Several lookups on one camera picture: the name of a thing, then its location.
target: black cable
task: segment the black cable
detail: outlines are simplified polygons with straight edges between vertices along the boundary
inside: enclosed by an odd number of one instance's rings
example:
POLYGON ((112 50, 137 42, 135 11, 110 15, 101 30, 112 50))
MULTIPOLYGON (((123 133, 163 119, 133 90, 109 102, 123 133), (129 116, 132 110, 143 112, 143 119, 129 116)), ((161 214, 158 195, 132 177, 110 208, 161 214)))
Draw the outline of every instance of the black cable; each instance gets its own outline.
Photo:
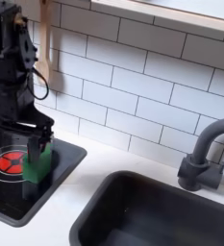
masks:
POLYGON ((37 76, 39 76, 43 82, 45 82, 45 85, 46 85, 46 94, 45 94, 43 97, 41 97, 41 98, 35 96, 35 94, 34 94, 34 93, 32 92, 32 90, 30 89, 28 82, 27 82, 27 88, 29 89, 29 91, 31 92, 31 94, 32 94, 35 98, 37 98, 37 99, 40 100, 40 101, 41 101, 41 100, 44 100, 44 99, 47 98, 47 96, 48 96, 48 94, 49 94, 49 86, 48 86, 48 84, 47 84, 47 81, 46 81, 45 78, 40 74, 40 72, 37 71, 34 67, 32 68, 32 72, 33 72, 34 74, 36 74, 37 76))

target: induction cooktop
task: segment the induction cooktop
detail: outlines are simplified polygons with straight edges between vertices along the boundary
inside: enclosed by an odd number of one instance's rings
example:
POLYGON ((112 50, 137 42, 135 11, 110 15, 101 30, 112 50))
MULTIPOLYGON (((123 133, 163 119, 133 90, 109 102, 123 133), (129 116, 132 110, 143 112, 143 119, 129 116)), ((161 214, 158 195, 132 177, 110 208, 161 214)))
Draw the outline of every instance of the induction cooktop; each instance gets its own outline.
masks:
POLYGON ((87 152, 73 144, 54 139, 52 171, 39 184, 23 180, 22 160, 27 140, 18 135, 12 144, 0 147, 0 221, 25 226, 83 160, 87 152))

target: gray faucet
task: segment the gray faucet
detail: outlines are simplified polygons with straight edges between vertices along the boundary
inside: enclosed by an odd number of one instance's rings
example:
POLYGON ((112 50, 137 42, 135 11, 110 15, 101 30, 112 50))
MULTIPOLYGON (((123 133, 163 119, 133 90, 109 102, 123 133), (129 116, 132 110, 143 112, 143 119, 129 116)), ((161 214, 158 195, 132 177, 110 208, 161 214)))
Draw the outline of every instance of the gray faucet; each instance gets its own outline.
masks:
POLYGON ((193 153, 188 154, 179 169, 179 185, 189 191, 201 189, 201 185, 218 189, 224 170, 224 162, 216 168, 207 161, 207 154, 212 142, 224 134, 224 119, 208 126, 194 147, 193 153))

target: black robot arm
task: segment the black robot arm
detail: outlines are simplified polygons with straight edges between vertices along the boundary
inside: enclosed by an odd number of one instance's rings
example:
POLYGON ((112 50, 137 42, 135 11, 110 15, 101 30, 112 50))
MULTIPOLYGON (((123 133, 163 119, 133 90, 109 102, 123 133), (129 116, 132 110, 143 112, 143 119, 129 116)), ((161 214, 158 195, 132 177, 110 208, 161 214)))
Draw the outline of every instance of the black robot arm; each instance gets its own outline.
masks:
POLYGON ((51 141, 54 120, 34 106, 37 48, 27 22, 20 7, 0 2, 0 131, 27 136, 29 162, 33 162, 51 141))

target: wall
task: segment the wall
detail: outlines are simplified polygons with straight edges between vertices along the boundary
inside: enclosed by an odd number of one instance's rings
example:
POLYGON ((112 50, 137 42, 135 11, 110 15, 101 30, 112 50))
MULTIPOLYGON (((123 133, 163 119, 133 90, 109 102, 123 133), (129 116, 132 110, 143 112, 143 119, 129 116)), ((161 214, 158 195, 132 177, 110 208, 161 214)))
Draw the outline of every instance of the wall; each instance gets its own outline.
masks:
MULTIPOLYGON (((39 44, 38 0, 15 2, 39 44)), ((223 32, 79 0, 53 9, 51 93, 37 103, 56 126, 179 167, 224 118, 223 32)), ((224 161, 224 135, 208 159, 224 161)))

